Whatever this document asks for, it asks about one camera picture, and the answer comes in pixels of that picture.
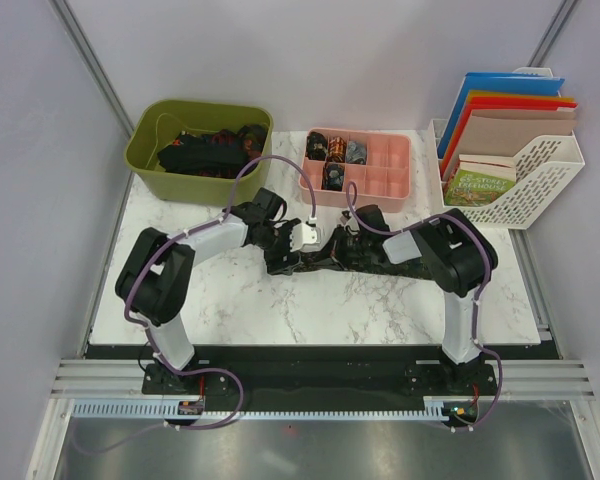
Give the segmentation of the dark green leaf-patterned tie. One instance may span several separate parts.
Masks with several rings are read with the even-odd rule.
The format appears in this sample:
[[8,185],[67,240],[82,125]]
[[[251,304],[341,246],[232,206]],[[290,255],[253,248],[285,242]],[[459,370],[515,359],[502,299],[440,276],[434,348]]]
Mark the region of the dark green leaf-patterned tie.
[[336,252],[291,253],[284,256],[264,255],[269,275],[292,275],[321,270],[355,272],[372,275],[395,276],[431,280],[432,275],[420,258],[392,264],[384,254],[339,254]]

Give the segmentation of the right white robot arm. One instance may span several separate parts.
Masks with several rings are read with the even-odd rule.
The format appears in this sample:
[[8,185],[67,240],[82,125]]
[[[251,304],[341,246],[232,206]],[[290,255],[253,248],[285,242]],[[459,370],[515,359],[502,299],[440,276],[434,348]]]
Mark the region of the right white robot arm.
[[484,364],[477,335],[482,292],[498,266],[494,247],[454,208],[391,231],[379,207],[352,214],[358,228],[334,229],[328,258],[338,267],[376,275],[433,281],[444,295],[444,335],[438,381],[447,392],[463,392]]

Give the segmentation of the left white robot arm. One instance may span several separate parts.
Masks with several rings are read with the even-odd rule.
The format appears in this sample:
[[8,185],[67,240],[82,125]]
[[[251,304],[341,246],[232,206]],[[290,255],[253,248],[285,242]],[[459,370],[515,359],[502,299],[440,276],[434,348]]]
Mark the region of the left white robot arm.
[[216,218],[169,235],[143,229],[116,280],[115,294],[124,301],[124,316],[141,326],[159,362],[165,382],[188,393],[199,382],[199,369],[181,318],[193,268],[230,250],[256,246],[265,255],[297,262],[292,234],[298,218],[277,220],[286,201],[261,188],[250,202],[231,206]]

